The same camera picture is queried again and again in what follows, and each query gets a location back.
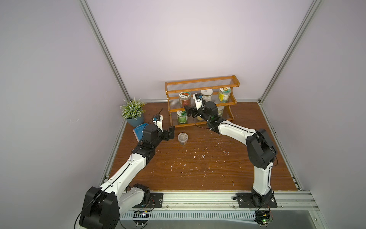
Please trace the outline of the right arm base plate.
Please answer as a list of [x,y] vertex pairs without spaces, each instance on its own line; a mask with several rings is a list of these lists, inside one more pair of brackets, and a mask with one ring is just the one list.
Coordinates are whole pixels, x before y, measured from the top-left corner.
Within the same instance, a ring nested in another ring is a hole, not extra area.
[[277,208],[277,202],[274,194],[268,192],[266,195],[254,193],[237,193],[232,197],[239,204],[239,208],[259,209],[259,208]]

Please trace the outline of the sunflower lid jar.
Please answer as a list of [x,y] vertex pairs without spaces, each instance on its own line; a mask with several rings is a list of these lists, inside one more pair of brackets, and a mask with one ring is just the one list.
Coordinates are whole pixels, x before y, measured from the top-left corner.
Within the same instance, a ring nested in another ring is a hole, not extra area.
[[219,101],[221,101],[222,103],[226,103],[229,100],[231,92],[232,92],[232,90],[230,87],[220,88],[219,92],[218,92]]

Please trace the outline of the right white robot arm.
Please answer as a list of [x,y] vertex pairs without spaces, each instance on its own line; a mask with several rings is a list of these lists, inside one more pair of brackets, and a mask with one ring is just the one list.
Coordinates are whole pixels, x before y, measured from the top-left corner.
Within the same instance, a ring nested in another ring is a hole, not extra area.
[[209,130],[231,137],[247,147],[248,158],[254,166],[254,183],[250,201],[255,208],[276,208],[277,203],[271,187],[272,169],[275,167],[277,151],[269,134],[264,129],[248,129],[232,123],[218,114],[214,102],[204,105],[185,106],[188,116],[201,117]]

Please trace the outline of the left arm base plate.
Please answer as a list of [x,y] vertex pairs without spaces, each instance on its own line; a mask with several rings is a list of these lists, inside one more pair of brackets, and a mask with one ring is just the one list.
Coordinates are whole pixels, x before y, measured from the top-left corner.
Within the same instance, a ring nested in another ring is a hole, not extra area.
[[144,199],[142,203],[135,205],[134,209],[152,209],[152,208],[162,208],[163,207],[164,194],[162,192],[150,193],[149,198]]

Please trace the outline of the white lid jar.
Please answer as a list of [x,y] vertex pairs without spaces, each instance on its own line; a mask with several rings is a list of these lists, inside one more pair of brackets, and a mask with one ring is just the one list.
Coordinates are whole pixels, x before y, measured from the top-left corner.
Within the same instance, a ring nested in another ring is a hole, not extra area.
[[212,101],[212,95],[213,95],[212,89],[201,90],[201,94],[203,96],[204,101],[206,102]]

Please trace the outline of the green leaf lid jar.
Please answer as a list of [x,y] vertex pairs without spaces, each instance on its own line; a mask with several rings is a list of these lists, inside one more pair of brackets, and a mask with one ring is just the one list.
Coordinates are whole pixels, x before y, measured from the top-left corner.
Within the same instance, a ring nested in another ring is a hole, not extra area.
[[186,111],[178,111],[177,112],[177,122],[179,124],[186,124],[188,121],[188,116]]

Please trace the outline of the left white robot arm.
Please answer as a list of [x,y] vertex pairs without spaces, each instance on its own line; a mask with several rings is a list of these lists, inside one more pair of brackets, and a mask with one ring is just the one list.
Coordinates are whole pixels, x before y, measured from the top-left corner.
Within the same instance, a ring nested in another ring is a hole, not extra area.
[[148,187],[135,184],[129,191],[126,189],[152,160],[159,144],[174,139],[174,132],[174,126],[163,130],[157,124],[146,125],[142,139],[125,164],[100,187],[91,187],[86,192],[75,223],[85,229],[114,229],[127,211],[136,205],[147,205],[150,199]]

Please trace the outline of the small clear seed cup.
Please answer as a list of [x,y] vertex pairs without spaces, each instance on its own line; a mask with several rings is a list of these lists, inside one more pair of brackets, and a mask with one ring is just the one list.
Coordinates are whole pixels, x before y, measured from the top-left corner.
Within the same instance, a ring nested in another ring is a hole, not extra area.
[[180,144],[184,146],[188,142],[189,136],[187,133],[182,132],[178,135],[177,139],[180,142]]

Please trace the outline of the strawberry lid jar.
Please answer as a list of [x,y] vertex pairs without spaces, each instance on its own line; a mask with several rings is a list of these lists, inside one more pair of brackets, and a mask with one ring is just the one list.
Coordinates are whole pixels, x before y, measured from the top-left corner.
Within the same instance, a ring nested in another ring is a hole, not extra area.
[[191,93],[190,92],[180,92],[179,93],[179,104],[180,107],[184,108],[185,106],[191,105]]

